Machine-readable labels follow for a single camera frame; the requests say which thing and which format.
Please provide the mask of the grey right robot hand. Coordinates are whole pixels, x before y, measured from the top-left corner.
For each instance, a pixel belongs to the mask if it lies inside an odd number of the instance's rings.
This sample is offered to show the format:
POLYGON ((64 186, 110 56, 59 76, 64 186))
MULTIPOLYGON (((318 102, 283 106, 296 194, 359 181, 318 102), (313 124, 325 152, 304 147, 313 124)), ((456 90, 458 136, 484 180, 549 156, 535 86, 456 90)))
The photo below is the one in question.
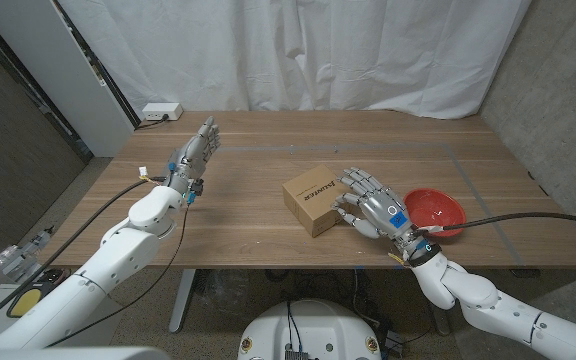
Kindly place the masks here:
POLYGON ((337 180, 352 193, 338 196, 331 207, 359 233, 371 239, 387 237, 399 248, 415 239, 404 201, 389 186, 356 167, 345 169, 337 180))

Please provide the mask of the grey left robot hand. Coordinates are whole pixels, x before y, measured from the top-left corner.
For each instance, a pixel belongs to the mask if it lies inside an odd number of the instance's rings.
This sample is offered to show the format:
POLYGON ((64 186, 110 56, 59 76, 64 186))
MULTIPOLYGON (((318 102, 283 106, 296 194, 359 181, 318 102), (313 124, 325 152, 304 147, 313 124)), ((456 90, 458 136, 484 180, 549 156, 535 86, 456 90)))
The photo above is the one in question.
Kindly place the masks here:
POLYGON ((181 179, 200 179, 206 170, 209 159, 219 146, 219 126, 214 117, 209 116, 197 134, 181 148, 173 162, 167 185, 172 186, 181 179))

